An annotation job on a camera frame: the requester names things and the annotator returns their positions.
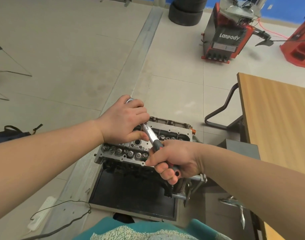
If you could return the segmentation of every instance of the tire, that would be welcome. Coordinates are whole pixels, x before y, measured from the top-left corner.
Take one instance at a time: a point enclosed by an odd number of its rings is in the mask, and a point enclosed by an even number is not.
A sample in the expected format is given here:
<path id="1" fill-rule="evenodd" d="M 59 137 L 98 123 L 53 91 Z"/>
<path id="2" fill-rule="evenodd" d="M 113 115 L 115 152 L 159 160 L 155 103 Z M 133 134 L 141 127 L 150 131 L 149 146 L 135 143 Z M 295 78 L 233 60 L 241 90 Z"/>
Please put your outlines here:
<path id="1" fill-rule="evenodd" d="M 174 3 L 171 3 L 168 18 L 175 24 L 182 26 L 194 26 L 199 23 L 202 13 L 203 11 L 197 13 L 183 12 L 177 9 Z"/>
<path id="2" fill-rule="evenodd" d="M 177 9 L 184 12 L 201 12 L 204 10 L 208 0 L 174 0 Z"/>

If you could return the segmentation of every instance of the white power strip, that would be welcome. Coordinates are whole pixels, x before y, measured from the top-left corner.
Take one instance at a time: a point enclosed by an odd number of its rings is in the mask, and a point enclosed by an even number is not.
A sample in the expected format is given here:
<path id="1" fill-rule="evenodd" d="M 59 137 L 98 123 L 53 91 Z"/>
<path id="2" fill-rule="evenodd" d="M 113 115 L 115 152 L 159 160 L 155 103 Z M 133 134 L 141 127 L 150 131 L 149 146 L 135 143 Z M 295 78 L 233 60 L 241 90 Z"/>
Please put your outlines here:
<path id="1" fill-rule="evenodd" d="M 48 207 L 52 207 L 55 204 L 56 200 L 57 199 L 52 196 L 47 197 L 47 199 L 45 200 L 45 202 L 42 204 L 42 206 L 39 208 L 38 211 L 46 209 Z M 40 224 L 45 219 L 45 217 L 47 216 L 50 210 L 51 209 L 43 210 L 33 216 L 33 219 L 30 221 L 30 223 L 27 226 L 30 232 L 35 231 L 40 226 Z"/>

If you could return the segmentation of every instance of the wrench handle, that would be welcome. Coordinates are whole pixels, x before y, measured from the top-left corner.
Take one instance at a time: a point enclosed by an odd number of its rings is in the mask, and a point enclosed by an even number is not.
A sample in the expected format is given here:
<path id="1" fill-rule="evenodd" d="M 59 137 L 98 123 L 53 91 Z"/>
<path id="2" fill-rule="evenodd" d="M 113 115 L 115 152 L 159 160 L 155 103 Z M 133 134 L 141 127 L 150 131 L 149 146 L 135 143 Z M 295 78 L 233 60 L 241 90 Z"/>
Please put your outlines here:
<path id="1" fill-rule="evenodd" d="M 160 150 L 161 148 L 164 147 L 164 145 L 159 141 L 159 140 L 154 140 L 152 143 L 152 146 L 155 150 L 155 152 L 157 152 L 158 150 Z M 178 165 L 173 165 L 172 163 L 166 161 L 166 163 L 168 164 L 168 168 L 171 168 L 172 170 L 174 170 L 174 174 L 179 177 L 180 176 L 180 170 L 179 170 L 179 166 Z"/>

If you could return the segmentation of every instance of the black bag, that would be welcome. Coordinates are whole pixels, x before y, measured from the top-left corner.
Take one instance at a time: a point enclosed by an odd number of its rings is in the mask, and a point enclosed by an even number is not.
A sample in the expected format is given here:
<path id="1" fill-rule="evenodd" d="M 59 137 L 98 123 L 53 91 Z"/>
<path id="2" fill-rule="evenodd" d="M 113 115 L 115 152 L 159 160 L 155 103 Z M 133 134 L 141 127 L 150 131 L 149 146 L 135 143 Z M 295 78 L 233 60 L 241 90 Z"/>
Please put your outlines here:
<path id="1" fill-rule="evenodd" d="M 33 135 L 36 133 L 36 130 L 38 130 L 40 127 L 42 127 L 43 124 L 40 124 L 37 126 L 35 129 L 33 129 Z M 29 132 L 22 132 L 20 129 L 18 129 L 15 126 L 12 125 L 6 125 L 4 127 L 4 131 L 0 132 L 0 143 L 5 142 L 5 141 L 11 141 L 17 138 L 25 137 L 25 136 L 30 136 L 32 135 Z"/>

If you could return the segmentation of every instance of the person's left hand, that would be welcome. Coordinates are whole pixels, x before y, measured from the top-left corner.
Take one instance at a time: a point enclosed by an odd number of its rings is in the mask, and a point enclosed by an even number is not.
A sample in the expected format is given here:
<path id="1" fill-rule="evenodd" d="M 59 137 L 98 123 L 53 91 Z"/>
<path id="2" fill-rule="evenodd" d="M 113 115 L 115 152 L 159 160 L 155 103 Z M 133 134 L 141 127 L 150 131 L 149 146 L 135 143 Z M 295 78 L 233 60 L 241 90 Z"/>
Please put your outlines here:
<path id="1" fill-rule="evenodd" d="M 149 141 L 145 132 L 133 131 L 137 125 L 149 120 L 147 109 L 144 107 L 143 101 L 139 99 L 125 104 L 129 98 L 129 95 L 121 96 L 96 120 L 104 142 L 120 144 L 138 139 Z"/>

